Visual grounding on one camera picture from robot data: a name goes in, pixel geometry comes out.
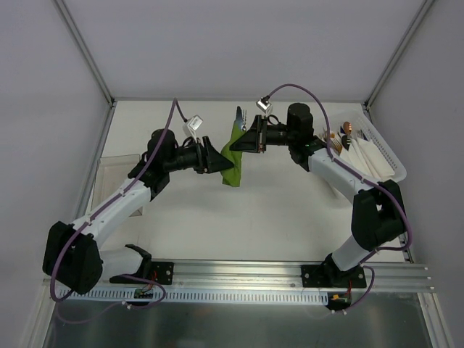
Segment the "silver table knife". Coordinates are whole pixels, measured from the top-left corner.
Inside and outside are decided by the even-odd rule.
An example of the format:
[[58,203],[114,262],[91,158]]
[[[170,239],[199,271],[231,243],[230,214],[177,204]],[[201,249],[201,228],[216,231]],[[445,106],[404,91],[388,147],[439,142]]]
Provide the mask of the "silver table knife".
[[246,120],[245,120],[244,112],[240,106],[236,107],[235,124],[236,124],[236,127],[241,131],[246,129]]

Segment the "clear smoked plastic box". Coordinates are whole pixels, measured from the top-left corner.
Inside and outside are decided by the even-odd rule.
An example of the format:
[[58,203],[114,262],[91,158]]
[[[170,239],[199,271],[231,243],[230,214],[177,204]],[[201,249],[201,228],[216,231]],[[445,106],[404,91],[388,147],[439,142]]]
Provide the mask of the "clear smoked plastic box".
[[96,172],[91,210],[95,209],[128,178],[129,172],[139,163],[140,154],[129,154],[114,157],[102,157]]

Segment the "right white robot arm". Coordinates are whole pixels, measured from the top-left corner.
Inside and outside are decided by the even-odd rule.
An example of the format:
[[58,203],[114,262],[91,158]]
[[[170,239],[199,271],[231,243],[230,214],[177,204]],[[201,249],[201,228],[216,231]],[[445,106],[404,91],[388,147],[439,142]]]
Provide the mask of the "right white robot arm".
[[389,179],[372,182],[334,154],[328,138],[314,134],[310,107],[293,103],[285,123],[270,123],[257,115],[249,130],[235,140],[232,151],[260,153],[268,146],[287,146],[292,160],[305,171],[320,176],[352,205],[352,235],[330,253],[313,272],[335,287],[347,282],[361,263],[407,230],[399,185]]

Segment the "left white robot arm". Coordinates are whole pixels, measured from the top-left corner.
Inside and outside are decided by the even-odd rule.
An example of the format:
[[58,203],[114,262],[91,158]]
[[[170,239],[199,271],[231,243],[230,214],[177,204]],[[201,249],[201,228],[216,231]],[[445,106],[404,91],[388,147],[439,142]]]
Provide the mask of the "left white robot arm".
[[56,222],[49,230],[43,271],[51,285],[86,294],[100,280],[143,283],[153,271],[151,254],[134,244],[103,252],[101,247],[136,210],[153,201],[170,182],[170,174],[193,169],[198,174],[233,168],[208,137],[189,137],[179,145],[168,129],[153,132],[147,150],[127,179],[87,215],[71,223]]

